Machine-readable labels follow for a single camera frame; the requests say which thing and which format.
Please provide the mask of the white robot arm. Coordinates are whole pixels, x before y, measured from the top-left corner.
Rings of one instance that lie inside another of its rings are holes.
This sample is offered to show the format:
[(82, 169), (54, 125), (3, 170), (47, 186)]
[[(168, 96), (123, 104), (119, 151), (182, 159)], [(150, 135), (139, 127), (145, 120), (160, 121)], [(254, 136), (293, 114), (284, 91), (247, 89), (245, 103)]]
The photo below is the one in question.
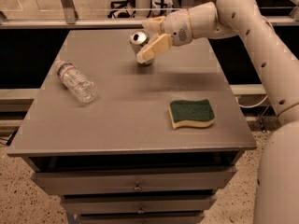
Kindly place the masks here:
[(281, 123), (264, 145), (253, 224), (299, 224), (299, 61), (256, 1), (216, 0), (142, 26), (155, 36), (137, 53), (141, 63), (197, 38), (240, 37)]

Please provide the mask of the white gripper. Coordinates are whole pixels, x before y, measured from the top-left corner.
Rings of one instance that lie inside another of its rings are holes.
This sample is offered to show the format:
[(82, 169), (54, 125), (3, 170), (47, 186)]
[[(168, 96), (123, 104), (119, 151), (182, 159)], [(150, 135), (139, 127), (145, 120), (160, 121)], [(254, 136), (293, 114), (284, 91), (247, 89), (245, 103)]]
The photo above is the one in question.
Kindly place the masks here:
[(142, 21), (142, 26), (146, 30), (162, 34), (150, 38), (148, 44), (136, 55), (144, 62), (167, 52), (172, 44), (182, 46), (192, 42), (192, 27), (187, 9), (172, 12), (166, 17), (159, 16), (145, 19)]

